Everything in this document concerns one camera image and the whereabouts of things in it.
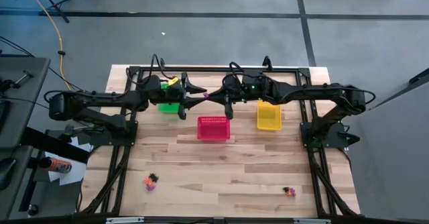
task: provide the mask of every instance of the black desk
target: black desk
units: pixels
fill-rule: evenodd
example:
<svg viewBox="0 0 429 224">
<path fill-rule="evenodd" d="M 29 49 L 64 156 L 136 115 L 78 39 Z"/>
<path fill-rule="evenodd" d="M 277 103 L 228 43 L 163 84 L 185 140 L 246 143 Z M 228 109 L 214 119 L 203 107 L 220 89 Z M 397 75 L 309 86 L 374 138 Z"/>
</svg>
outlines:
<svg viewBox="0 0 429 224">
<path fill-rule="evenodd" d="M 46 58 L 0 58 L 1 80 L 18 80 L 23 76 L 23 70 L 33 74 L 19 89 L 9 89 L 7 97 L 36 101 L 48 72 L 50 60 Z M 15 202 L 22 178 L 27 170 L 27 164 L 31 157 L 33 147 L 18 146 L 21 135 L 34 104 L 26 101 L 13 100 L 10 111 L 7 114 L 6 124 L 0 132 L 0 159 L 12 156 L 17 160 L 13 171 L 12 181 L 5 190 L 0 190 L 0 220 L 7 219 Z"/>
</svg>

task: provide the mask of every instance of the wooden tabletop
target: wooden tabletop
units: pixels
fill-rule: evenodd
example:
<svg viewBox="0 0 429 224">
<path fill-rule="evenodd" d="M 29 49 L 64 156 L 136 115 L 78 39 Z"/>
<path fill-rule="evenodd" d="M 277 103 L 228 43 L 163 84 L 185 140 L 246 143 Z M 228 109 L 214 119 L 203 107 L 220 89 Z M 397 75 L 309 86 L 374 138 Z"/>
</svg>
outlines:
<svg viewBox="0 0 429 224">
<path fill-rule="evenodd" d="M 107 91 L 123 92 L 127 67 L 112 65 Z M 310 72 L 314 85 L 329 83 L 325 67 L 310 68 Z M 212 92 L 221 86 L 225 73 L 189 72 L 188 75 L 192 84 Z M 267 75 L 296 84 L 293 74 Z M 316 106 L 318 114 L 324 115 L 334 103 L 317 101 Z M 224 116 L 223 106 L 217 103 L 205 101 L 193 107 L 185 121 L 177 114 L 160 113 L 153 105 L 138 113 L 139 130 L 128 163 L 121 215 L 316 217 L 308 156 L 299 131 L 302 119 L 298 102 L 282 105 L 280 131 L 258 130 L 256 107 L 256 102 L 233 105 L 231 139 L 215 143 L 197 140 L 196 120 L 199 116 Z M 120 109 L 101 111 L 112 115 Z M 111 152 L 110 146 L 100 147 L 88 161 L 81 209 L 103 187 Z M 350 208 L 359 212 L 347 159 L 336 149 L 327 149 L 326 156 L 332 185 Z M 148 192 L 143 178 L 150 173 L 160 179 L 155 190 Z M 296 197 L 287 197 L 282 190 L 285 186 L 293 187 Z M 109 209 L 114 203 L 116 187 L 117 183 Z M 324 188 L 321 191 L 324 208 L 328 210 L 326 192 Z"/>
</svg>

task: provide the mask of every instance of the paper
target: paper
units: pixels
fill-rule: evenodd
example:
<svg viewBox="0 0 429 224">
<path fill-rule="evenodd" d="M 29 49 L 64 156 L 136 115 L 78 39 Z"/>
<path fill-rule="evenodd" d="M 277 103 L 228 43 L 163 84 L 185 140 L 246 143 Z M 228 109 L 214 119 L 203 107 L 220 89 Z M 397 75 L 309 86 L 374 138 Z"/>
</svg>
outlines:
<svg viewBox="0 0 429 224">
<path fill-rule="evenodd" d="M 90 151 L 90 148 L 92 148 L 92 146 L 90 146 L 89 144 L 82 144 L 80 146 L 77 137 L 72 138 L 71 145 L 76 146 L 78 148 L 81 148 L 81 149 L 88 151 L 88 152 Z M 59 160 L 66 160 L 66 161 L 69 161 L 70 163 L 72 163 L 72 170 L 67 174 L 48 171 L 49 179 L 51 182 L 54 180 L 60 179 L 60 185 L 65 185 L 65 184 L 70 184 L 70 183 L 81 181 L 83 179 L 83 176 L 85 176 L 86 164 L 83 164 L 81 162 L 77 162 L 74 160 L 69 160 L 67 158 L 63 158 L 63 157 L 60 157 L 56 154 L 51 154 L 48 152 L 45 153 L 45 156 L 51 157 L 51 158 L 57 158 Z"/>
</svg>

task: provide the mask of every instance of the green basket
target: green basket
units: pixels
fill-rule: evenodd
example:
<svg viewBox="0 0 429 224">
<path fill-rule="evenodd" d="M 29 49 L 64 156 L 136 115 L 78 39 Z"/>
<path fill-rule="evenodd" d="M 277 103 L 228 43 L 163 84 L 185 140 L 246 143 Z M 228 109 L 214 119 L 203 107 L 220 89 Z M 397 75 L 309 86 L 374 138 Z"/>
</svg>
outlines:
<svg viewBox="0 0 429 224">
<path fill-rule="evenodd" d="M 161 85 L 163 89 L 168 87 L 168 84 L 164 83 Z M 158 104 L 158 111 L 161 113 L 177 113 L 179 112 L 179 103 L 162 103 Z"/>
</svg>

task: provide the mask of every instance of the spray can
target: spray can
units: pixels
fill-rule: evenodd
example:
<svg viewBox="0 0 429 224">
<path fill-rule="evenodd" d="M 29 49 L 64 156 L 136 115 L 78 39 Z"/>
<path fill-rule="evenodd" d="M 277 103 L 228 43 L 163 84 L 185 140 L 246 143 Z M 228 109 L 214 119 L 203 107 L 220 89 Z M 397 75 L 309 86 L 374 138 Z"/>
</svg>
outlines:
<svg viewBox="0 0 429 224">
<path fill-rule="evenodd" d="M 40 168 L 47 168 L 48 171 L 67 174 L 72 170 L 72 163 L 57 158 L 45 157 L 39 161 Z"/>
</svg>

